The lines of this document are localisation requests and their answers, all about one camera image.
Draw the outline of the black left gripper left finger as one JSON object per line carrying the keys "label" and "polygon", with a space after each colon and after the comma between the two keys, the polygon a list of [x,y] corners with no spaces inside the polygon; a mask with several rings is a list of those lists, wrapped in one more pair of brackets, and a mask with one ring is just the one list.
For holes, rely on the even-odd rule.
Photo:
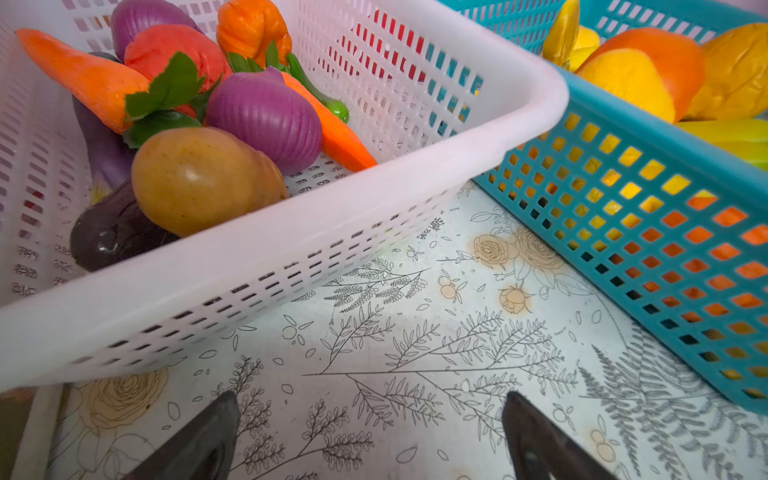
{"label": "black left gripper left finger", "polygon": [[227,479],[239,418],[237,397],[226,391],[124,479]]}

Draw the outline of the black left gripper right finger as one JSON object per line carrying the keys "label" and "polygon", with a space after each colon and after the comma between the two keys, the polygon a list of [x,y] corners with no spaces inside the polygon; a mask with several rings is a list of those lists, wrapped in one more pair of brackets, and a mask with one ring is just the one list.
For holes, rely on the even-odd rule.
{"label": "black left gripper right finger", "polygon": [[517,479],[615,478],[519,392],[507,394],[501,421]]}

